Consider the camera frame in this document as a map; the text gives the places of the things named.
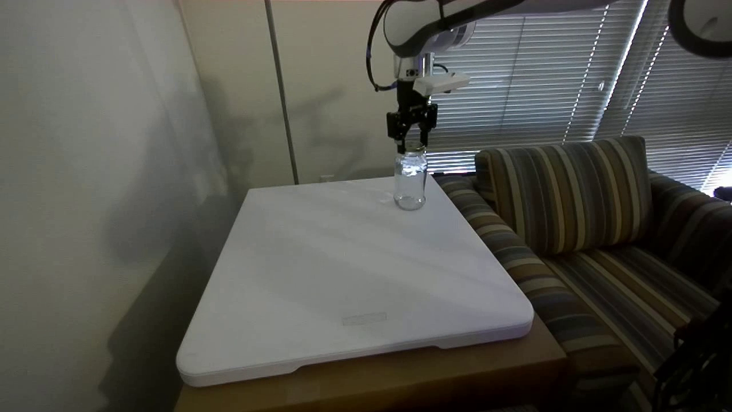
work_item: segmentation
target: striped armchair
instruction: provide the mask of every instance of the striped armchair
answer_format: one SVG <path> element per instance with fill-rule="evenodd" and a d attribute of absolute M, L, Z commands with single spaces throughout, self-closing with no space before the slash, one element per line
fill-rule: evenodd
<path fill-rule="evenodd" d="M 646 409 L 676 330 L 731 289 L 732 208 L 651 173 L 643 138 L 485 149 L 477 171 L 442 187 L 566 347 L 562 408 Z"/>

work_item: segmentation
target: table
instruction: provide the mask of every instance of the table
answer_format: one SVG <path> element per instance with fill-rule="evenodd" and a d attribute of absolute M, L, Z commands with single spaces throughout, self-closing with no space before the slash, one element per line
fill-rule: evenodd
<path fill-rule="evenodd" d="M 373 412 L 484 409 L 543 403 L 566 352 L 540 319 L 528 336 L 455 351 L 408 351 L 305 366 L 298 373 L 222 386 L 184 386 L 176 412 Z"/>
<path fill-rule="evenodd" d="M 249 189 L 178 351 L 193 386 L 410 347 L 520 338 L 534 306 L 428 179 Z"/>

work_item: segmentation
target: wall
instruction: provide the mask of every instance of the wall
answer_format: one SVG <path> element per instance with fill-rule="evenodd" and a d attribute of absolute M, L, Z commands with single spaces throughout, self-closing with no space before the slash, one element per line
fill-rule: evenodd
<path fill-rule="evenodd" d="M 232 201 L 172 0 L 0 2 L 0 409 L 170 409 Z"/>
<path fill-rule="evenodd" d="M 270 16 L 265 0 L 178 2 L 224 163 L 245 164 L 245 185 L 293 184 L 285 105 L 299 184 L 392 171 L 387 113 L 397 96 L 376 94 L 365 68 L 377 0 L 273 0 Z M 376 66 L 389 81 L 392 52 L 381 33 Z"/>

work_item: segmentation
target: armrest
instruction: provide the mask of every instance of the armrest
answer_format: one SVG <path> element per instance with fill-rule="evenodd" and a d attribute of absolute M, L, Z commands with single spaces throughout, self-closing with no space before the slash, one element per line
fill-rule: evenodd
<path fill-rule="evenodd" d="M 490 208 L 474 187 L 474 179 L 444 181 L 442 187 L 567 352 L 573 403 L 622 391 L 637 377 L 638 366 L 608 328 Z"/>
<path fill-rule="evenodd" d="M 654 234 L 647 249 L 721 297 L 732 281 L 732 207 L 653 173 Z"/>

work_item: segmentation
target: striped cushion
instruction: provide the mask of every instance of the striped cushion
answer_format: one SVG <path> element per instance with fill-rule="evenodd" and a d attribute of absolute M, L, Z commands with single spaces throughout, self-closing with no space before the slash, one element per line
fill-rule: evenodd
<path fill-rule="evenodd" d="M 546 265 L 581 296 L 624 341 L 640 365 L 640 386 L 673 352 L 673 335 L 705 319 L 717 300 L 640 248 L 613 248 L 546 259 Z"/>
<path fill-rule="evenodd" d="M 631 243 L 651 227 L 643 138 L 485 149 L 477 170 L 496 214 L 540 256 Z"/>
<path fill-rule="evenodd" d="M 657 232 L 651 249 L 717 297 L 732 289 L 732 208 L 669 176 L 653 173 Z"/>
<path fill-rule="evenodd" d="M 449 181 L 442 187 L 567 352 L 573 401 L 622 391 L 637 377 L 637 366 L 606 326 L 514 236 L 471 181 Z"/>

